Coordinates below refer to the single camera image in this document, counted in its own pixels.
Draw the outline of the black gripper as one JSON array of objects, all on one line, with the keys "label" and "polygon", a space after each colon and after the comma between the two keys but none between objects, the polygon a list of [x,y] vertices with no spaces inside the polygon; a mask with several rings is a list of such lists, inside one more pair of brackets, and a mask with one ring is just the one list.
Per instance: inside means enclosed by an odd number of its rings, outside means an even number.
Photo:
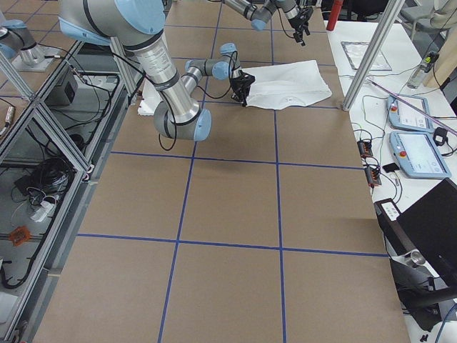
[{"label": "black gripper", "polygon": [[235,76],[230,78],[230,85],[233,91],[231,98],[234,101],[240,101],[243,107],[247,106],[247,97],[250,92],[250,87],[254,83],[256,77],[242,70],[236,72]]},{"label": "black gripper", "polygon": [[292,28],[296,31],[293,33],[293,38],[296,43],[300,45],[304,45],[303,40],[303,32],[306,35],[310,35],[309,31],[309,20],[311,19],[313,14],[313,7],[306,7],[303,9],[299,9],[294,16],[288,19],[289,24]]}]

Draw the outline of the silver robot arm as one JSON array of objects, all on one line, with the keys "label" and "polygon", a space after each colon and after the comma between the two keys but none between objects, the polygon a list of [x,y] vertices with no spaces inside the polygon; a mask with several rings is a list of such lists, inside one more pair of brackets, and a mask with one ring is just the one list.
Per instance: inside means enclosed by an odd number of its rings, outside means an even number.
[{"label": "silver robot arm", "polygon": [[227,0],[221,1],[222,4],[242,15],[243,18],[251,22],[251,26],[256,31],[263,31],[267,23],[270,22],[276,12],[282,12],[291,28],[294,30],[292,35],[286,33],[283,24],[281,27],[288,38],[296,43],[305,46],[303,36],[309,36],[309,20],[313,14],[312,6],[302,6],[300,1],[265,1],[257,6],[250,1]]},{"label": "silver robot arm", "polygon": [[190,63],[180,76],[164,41],[166,15],[161,1],[60,1],[61,31],[79,41],[108,46],[116,37],[134,54],[161,97],[153,121],[170,139],[203,141],[211,130],[211,113],[191,97],[204,76],[229,79],[236,101],[245,103],[253,75],[242,71],[234,44],[222,47],[219,59]]}]

